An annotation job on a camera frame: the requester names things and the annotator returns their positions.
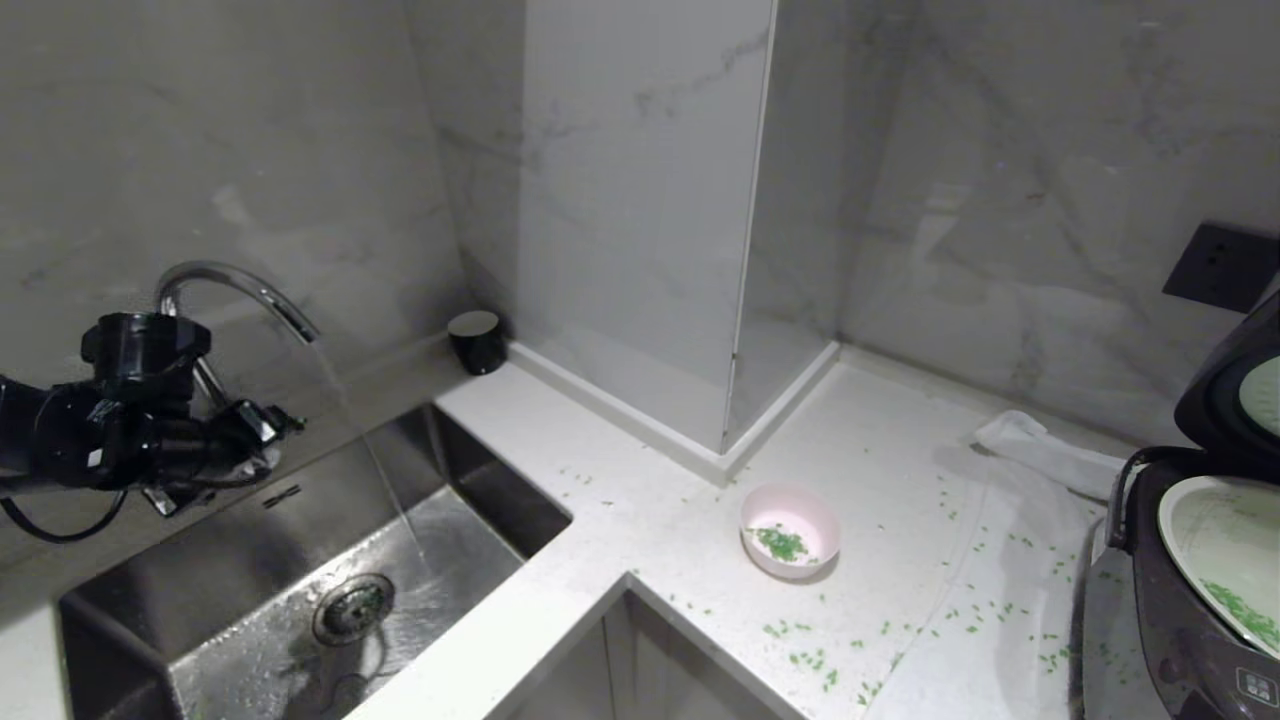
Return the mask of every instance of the running water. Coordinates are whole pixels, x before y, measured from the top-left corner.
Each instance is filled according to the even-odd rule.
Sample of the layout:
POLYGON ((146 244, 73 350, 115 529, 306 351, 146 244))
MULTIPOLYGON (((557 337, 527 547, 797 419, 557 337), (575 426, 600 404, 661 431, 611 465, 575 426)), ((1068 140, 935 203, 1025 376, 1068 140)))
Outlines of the running water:
POLYGON ((422 543, 417 538, 417 533, 413 532, 413 525, 408 520, 408 515, 404 512, 404 506, 401 503, 399 497, 396 495, 396 488, 392 487, 390 479, 387 478, 387 471, 383 470, 383 464, 378 461, 378 454, 374 452, 371 445, 369 445, 369 438, 365 430, 361 429, 360 423, 356 421, 356 414, 351 407, 351 396, 347 393, 347 386, 338 377, 338 370, 333 366, 329 356, 324 354, 324 348, 320 347, 323 341, 315 341, 307 347, 311 348, 312 356, 316 360, 321 373, 324 373, 324 382, 328 384, 329 389, 333 391, 334 400, 338 402, 338 413, 340 420, 348 425, 348 429, 356 434, 361 446, 365 448, 365 454, 369 455, 369 460, 374 464, 374 469, 378 471, 378 477, 383 480, 383 489, 387 491, 387 497, 390 498, 392 505, 396 507, 396 516, 399 518, 401 524, 404 525, 404 532, 413 541, 413 546, 417 548, 419 559, 425 564, 426 553, 422 550, 422 543))

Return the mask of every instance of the drain strainer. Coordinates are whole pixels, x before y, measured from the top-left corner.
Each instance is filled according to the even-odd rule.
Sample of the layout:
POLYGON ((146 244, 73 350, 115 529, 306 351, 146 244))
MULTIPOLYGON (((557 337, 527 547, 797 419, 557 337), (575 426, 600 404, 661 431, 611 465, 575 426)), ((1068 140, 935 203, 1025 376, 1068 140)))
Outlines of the drain strainer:
POLYGON ((356 642, 392 611, 396 587, 381 575, 356 575, 320 600, 311 632, 324 644, 356 642))

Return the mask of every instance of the sink basin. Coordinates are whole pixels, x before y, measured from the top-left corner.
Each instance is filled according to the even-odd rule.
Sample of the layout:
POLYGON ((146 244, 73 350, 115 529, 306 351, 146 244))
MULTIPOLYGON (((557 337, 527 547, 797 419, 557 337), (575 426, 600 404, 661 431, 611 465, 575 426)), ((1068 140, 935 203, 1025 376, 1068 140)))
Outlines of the sink basin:
POLYGON ((340 717, 567 524, 410 413, 63 596, 73 716, 340 717))

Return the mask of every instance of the chrome faucet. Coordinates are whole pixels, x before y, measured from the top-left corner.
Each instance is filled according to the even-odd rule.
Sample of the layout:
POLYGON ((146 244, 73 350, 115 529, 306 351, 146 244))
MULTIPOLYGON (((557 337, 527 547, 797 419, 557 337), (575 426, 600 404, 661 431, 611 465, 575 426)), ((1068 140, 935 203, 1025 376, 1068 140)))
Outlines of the chrome faucet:
MULTIPOLYGON (((302 310, 270 283, 234 265, 212 260, 179 263, 165 270, 156 284, 156 310, 165 315, 179 315, 182 288, 191 281, 209 281, 243 292, 266 307, 303 345, 311 345, 320 337, 320 331, 302 310)), ((204 357, 196 361, 195 374, 196 383, 212 404, 214 411, 230 404, 225 386, 204 357)))

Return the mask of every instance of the electrical outlet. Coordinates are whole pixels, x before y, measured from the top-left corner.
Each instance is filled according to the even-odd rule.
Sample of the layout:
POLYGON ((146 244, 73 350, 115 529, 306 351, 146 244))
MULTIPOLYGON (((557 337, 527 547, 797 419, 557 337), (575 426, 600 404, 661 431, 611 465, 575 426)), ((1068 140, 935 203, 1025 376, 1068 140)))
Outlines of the electrical outlet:
POLYGON ((1248 313, 1280 270, 1280 241, 1220 224, 1201 224, 1165 283, 1174 295, 1248 313))

